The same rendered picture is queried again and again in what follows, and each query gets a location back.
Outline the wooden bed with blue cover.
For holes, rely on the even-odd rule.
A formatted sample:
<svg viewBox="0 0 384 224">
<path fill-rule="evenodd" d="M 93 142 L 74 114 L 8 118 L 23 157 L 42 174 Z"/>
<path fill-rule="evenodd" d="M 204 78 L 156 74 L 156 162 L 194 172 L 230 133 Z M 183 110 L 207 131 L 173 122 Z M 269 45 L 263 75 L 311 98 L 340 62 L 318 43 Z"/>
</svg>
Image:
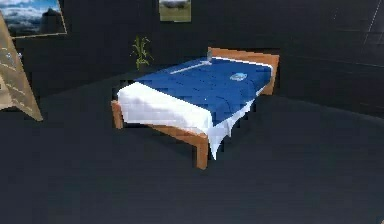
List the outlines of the wooden bed with blue cover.
<svg viewBox="0 0 384 224">
<path fill-rule="evenodd" d="M 148 126 L 196 148 L 196 166 L 205 169 L 234 124 L 260 95 L 274 90 L 279 57 L 274 54 L 212 48 L 212 65 L 170 72 L 207 61 L 198 58 L 144 75 L 120 88 L 111 102 L 116 128 Z M 230 76 L 246 73 L 233 81 Z"/>
</svg>

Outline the grey baseball bat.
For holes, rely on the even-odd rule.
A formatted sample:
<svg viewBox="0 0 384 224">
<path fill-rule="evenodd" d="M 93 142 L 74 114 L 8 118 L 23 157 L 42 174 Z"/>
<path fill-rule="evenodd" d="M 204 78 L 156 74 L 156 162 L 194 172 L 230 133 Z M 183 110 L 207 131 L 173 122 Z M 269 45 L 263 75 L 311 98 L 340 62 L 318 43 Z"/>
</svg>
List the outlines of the grey baseball bat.
<svg viewBox="0 0 384 224">
<path fill-rule="evenodd" d="M 210 61 L 201 61 L 199 64 L 192 65 L 192 66 L 189 66 L 189 67 L 185 67 L 185 68 L 182 68 L 182 69 L 179 69 L 179 70 L 172 71 L 172 72 L 170 72 L 170 74 L 176 74 L 176 73 L 180 73 L 180 72 L 183 72 L 183 71 L 187 71 L 187 70 L 191 70 L 191 69 L 194 69 L 194 68 L 197 68 L 197 67 L 207 66 L 207 65 L 212 65 L 212 63 Z"/>
</svg>

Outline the green house plant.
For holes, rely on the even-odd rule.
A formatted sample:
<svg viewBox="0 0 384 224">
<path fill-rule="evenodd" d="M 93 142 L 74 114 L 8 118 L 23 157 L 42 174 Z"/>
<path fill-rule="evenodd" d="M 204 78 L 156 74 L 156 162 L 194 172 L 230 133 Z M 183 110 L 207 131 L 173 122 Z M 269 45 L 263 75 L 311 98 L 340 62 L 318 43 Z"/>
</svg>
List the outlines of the green house plant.
<svg viewBox="0 0 384 224">
<path fill-rule="evenodd" d="M 153 59 L 152 55 L 149 53 L 147 49 L 147 45 L 150 43 L 150 40 L 143 36 L 136 36 L 133 41 L 132 47 L 133 50 L 131 55 L 135 55 L 135 65 L 138 71 L 142 70 L 144 66 L 149 66 L 149 60 Z"/>
</svg>

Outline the framed green field picture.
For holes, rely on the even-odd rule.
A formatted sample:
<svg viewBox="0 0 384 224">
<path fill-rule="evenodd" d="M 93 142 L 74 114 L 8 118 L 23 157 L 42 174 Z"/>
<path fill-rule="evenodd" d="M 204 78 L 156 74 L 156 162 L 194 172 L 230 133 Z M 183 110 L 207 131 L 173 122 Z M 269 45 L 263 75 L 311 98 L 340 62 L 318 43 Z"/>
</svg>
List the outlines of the framed green field picture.
<svg viewBox="0 0 384 224">
<path fill-rule="evenodd" d="M 190 22 L 191 11 L 191 0 L 159 0 L 161 22 Z"/>
</svg>

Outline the tan wooden room door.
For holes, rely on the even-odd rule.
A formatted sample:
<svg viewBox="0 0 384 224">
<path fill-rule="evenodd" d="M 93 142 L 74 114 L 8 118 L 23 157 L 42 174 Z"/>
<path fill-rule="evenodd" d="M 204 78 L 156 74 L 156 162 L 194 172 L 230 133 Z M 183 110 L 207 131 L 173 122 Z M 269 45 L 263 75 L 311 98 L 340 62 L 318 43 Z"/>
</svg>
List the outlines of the tan wooden room door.
<svg viewBox="0 0 384 224">
<path fill-rule="evenodd" d="M 0 13 L 0 110 L 11 107 L 18 108 L 36 121 L 43 120 L 21 59 Z"/>
</svg>

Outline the framed mountain sky picture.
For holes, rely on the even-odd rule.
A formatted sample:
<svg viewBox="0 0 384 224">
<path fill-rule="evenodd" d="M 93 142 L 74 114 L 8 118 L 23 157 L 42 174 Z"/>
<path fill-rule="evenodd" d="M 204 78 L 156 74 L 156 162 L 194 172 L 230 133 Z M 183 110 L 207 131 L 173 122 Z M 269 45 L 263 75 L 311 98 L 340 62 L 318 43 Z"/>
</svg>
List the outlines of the framed mountain sky picture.
<svg viewBox="0 0 384 224">
<path fill-rule="evenodd" d="M 0 14 L 13 39 L 67 33 L 59 0 L 0 0 Z"/>
</svg>

